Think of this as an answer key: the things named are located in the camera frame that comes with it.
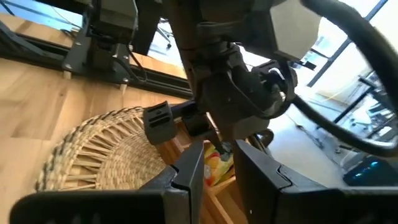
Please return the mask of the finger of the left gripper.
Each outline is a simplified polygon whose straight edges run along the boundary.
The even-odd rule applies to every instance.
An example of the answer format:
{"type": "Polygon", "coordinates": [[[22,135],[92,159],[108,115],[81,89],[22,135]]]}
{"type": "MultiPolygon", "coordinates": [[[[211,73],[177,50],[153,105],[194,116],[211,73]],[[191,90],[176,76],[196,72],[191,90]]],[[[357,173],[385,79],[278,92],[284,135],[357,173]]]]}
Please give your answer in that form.
{"type": "Polygon", "coordinates": [[[152,145],[159,145],[177,135],[176,121],[181,121],[188,135],[195,139],[207,139],[220,154],[227,150],[218,137],[206,113],[193,100],[170,105],[167,101],[144,109],[144,131],[152,145]]]}
{"type": "Polygon", "coordinates": [[[249,143],[258,149],[268,148],[273,139],[274,133],[270,129],[259,131],[258,133],[254,133],[248,137],[249,143]]]}

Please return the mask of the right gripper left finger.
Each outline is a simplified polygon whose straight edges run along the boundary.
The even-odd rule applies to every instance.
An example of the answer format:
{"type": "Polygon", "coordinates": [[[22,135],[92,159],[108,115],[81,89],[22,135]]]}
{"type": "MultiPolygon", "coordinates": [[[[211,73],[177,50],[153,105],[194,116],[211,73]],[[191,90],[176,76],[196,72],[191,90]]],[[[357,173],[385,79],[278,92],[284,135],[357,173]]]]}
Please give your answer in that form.
{"type": "Polygon", "coordinates": [[[10,223],[199,223],[204,142],[138,190],[58,191],[30,194],[12,207],[10,223]]]}

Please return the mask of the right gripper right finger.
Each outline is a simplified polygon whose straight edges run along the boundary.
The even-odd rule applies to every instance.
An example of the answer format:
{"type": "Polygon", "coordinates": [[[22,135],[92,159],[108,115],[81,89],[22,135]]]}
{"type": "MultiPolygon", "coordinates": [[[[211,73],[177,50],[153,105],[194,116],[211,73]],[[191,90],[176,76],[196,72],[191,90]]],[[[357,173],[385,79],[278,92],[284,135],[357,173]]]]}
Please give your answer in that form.
{"type": "Polygon", "coordinates": [[[243,140],[233,160],[249,223],[397,223],[397,187],[328,188],[243,140]]]}

